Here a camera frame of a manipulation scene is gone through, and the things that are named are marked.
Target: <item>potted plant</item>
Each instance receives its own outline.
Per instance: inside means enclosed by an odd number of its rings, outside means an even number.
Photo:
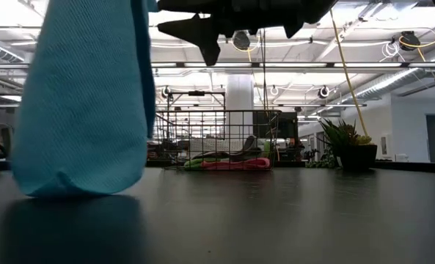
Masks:
[[[320,121],[326,134],[327,144],[339,166],[348,171],[363,171],[372,167],[376,161],[377,146],[369,136],[360,136],[354,125],[340,120],[335,125],[330,120]]]

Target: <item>blue cloth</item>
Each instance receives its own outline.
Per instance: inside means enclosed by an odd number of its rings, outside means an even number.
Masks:
[[[142,176],[155,117],[154,0],[50,0],[12,152],[33,197],[113,194]]]

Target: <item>wire basket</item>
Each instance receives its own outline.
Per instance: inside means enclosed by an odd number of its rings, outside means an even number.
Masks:
[[[274,163],[276,110],[157,111],[149,161],[198,170],[267,170]]]

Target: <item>ceiling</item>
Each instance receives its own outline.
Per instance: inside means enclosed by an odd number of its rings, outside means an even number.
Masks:
[[[414,31],[421,43],[435,42],[435,8],[417,4],[415,1],[392,1],[393,4],[380,4],[365,17],[364,22],[358,21],[359,14],[366,8],[372,10],[367,1],[340,1],[334,8],[337,30],[343,32],[344,41],[341,45],[348,62],[396,62],[411,61],[418,57],[416,51],[399,50],[395,45],[388,45],[392,38],[396,40],[403,31]],[[29,63],[36,49],[36,39],[40,33],[47,0],[0,0],[0,46],[15,54],[22,54]],[[190,18],[193,14],[176,12],[159,12],[150,14],[150,36],[152,39],[153,62],[202,62],[200,50],[188,43],[177,40],[169,35],[158,32],[156,25],[164,21]],[[234,48],[232,41],[226,41],[223,36],[219,40],[222,52],[220,62],[261,62],[262,45],[259,37],[252,36],[252,51],[242,52]],[[305,24],[290,40],[285,38],[283,28],[266,29],[266,61],[267,62],[339,62],[340,55],[336,45],[329,45],[335,38],[335,30],[329,14],[317,24]],[[424,53],[435,49],[435,43],[423,48]],[[212,69],[191,71],[182,74],[184,69],[163,69],[156,72],[158,95],[161,89],[169,87],[172,91],[205,90],[224,91],[227,85],[227,75],[232,70],[212,71]],[[351,73],[354,88],[375,78],[379,74]],[[26,71],[0,70],[0,79],[8,79],[23,85]],[[263,73],[254,72],[255,86],[262,88]],[[268,84],[268,100],[274,103],[319,102],[317,92],[327,86],[333,93],[325,102],[348,92],[346,77],[342,72],[316,73],[310,70],[294,73],[291,70],[269,71],[266,74]],[[435,91],[425,90],[424,94]],[[255,88],[255,102],[260,102],[258,93],[262,89]],[[164,100],[158,96],[158,102]],[[210,103],[212,97],[194,98],[183,96],[180,102]]]

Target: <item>red cloth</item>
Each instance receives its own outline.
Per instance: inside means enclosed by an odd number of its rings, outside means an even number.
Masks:
[[[217,161],[202,162],[203,169],[226,170],[226,169],[268,169],[271,162],[267,158],[253,158],[247,161]]]

